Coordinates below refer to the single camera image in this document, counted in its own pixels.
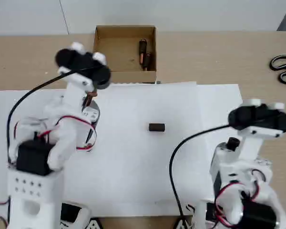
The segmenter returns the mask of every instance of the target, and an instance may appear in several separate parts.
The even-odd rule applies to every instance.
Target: black cable
[[[216,223],[214,224],[214,226],[212,226],[210,229],[214,229],[216,228],[217,224],[218,224],[219,221],[216,221]]]
[[[7,223],[6,219],[4,217],[0,216],[0,220],[4,223],[5,228],[7,228],[8,223]]]
[[[187,141],[191,140],[192,138],[198,137],[198,136],[203,135],[203,134],[206,134],[206,133],[210,133],[210,132],[212,132],[212,131],[216,131],[216,130],[228,128],[228,127],[231,127],[231,125],[222,125],[222,126],[218,126],[218,127],[215,127],[215,128],[211,128],[211,129],[208,129],[208,130],[204,130],[204,131],[201,131],[201,132],[199,132],[199,133],[197,133],[197,134],[191,135],[191,136],[187,137],[186,139],[184,139],[181,143],[179,143],[179,145],[175,148],[175,150],[174,150],[173,153],[172,153],[172,156],[171,156],[171,159],[170,159],[170,164],[169,164],[170,181],[171,181],[172,189],[173,189],[173,192],[174,192],[174,195],[175,195],[175,198],[176,198],[176,201],[177,201],[177,205],[178,205],[178,208],[179,208],[180,217],[181,217],[181,219],[182,219],[182,224],[183,224],[183,226],[184,226],[185,229],[187,229],[187,224],[186,224],[186,220],[185,220],[185,217],[184,217],[184,214],[183,214],[183,210],[182,210],[182,207],[181,207],[181,203],[180,203],[180,200],[179,200],[177,191],[176,191],[176,187],[175,187],[175,184],[174,184],[174,181],[173,181],[173,175],[172,175],[172,167],[173,167],[174,157],[175,157],[175,155],[176,155],[178,149],[179,149],[184,143],[186,143]]]
[[[61,224],[64,225],[65,227],[67,227],[67,228],[69,227],[67,224],[65,224],[63,222],[61,222]]]

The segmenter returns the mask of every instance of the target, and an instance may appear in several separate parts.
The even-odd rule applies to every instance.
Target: white plastic part
[[[101,226],[99,225],[98,221],[92,219],[86,229],[102,229]]]
[[[83,111],[82,111],[82,114],[84,116],[86,116],[87,118],[89,118],[89,120],[91,122],[96,122],[99,115],[100,115],[100,112],[92,107],[89,107],[87,106]]]
[[[86,54],[86,50],[85,50],[84,46],[79,42],[73,42],[71,45],[71,50],[75,50],[81,55]]]
[[[99,61],[102,65],[107,65],[106,56],[100,52],[95,52],[92,55],[92,58],[96,61]]]
[[[67,73],[69,71],[70,69],[65,67],[60,67],[58,69],[59,74]],[[78,73],[73,73],[64,77],[63,79],[69,83],[74,84],[75,86],[81,88],[84,91],[92,92],[94,90],[92,80]]]
[[[285,109],[285,104],[284,103],[272,103],[268,105],[269,109],[271,110],[284,110]]]
[[[224,209],[224,214],[231,224],[238,224],[243,216],[243,204],[239,195],[243,188],[243,185],[232,185],[217,199],[217,204]]]
[[[246,99],[240,106],[260,106],[262,101],[260,99]]]
[[[47,176],[10,168],[11,197],[8,229],[57,229],[60,223],[63,171]]]
[[[48,157],[50,169],[60,170],[72,153],[76,152],[77,131],[74,120],[63,119],[51,132],[51,138],[54,138],[56,143]]]
[[[89,224],[90,218],[91,218],[91,211],[85,206],[80,206],[81,210],[79,211],[76,220],[74,223],[69,225],[69,229],[85,229],[87,228],[87,225]]]
[[[206,202],[200,201],[195,206],[195,212],[192,217],[192,225],[195,229],[206,229],[205,223]]]
[[[243,137],[243,140],[236,149],[235,155],[237,155],[239,159],[255,160],[264,140],[281,137],[283,131],[250,126],[244,130],[238,131],[238,134]]]

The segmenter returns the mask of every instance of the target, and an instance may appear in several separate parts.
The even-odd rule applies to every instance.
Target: mounting hole
[[[40,204],[31,200],[25,200],[23,203],[23,210],[30,216],[37,216],[40,212]]]

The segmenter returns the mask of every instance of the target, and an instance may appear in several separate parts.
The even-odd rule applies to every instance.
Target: white robotic arm
[[[25,118],[14,128],[9,147],[9,229],[58,228],[64,163],[78,150],[92,150],[96,141],[100,111],[92,98],[110,83],[104,55],[73,43],[57,53],[56,63],[59,73],[74,71],[64,78],[64,95],[45,107],[44,118]],[[90,217],[90,211],[81,208],[73,226],[86,226]]]

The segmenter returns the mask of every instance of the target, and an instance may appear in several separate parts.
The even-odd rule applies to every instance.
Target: robotic arm
[[[79,43],[56,55],[59,73],[68,73],[63,96],[55,98],[42,119],[24,118],[14,128],[9,148],[9,229],[57,229],[61,220],[63,166],[75,151],[91,151],[100,110],[93,97],[110,84],[110,70],[101,53],[86,52]],[[73,226],[87,225],[81,209]]]
[[[199,227],[195,228],[208,228],[205,215],[202,217],[207,212],[215,217],[208,220],[217,222],[212,226],[216,229],[286,229],[286,213],[269,186],[271,162],[258,157],[265,139],[286,132],[283,109],[284,104],[266,105],[253,99],[229,114],[229,124],[243,139],[231,137],[216,147],[210,168],[215,199],[197,206],[192,222]]]

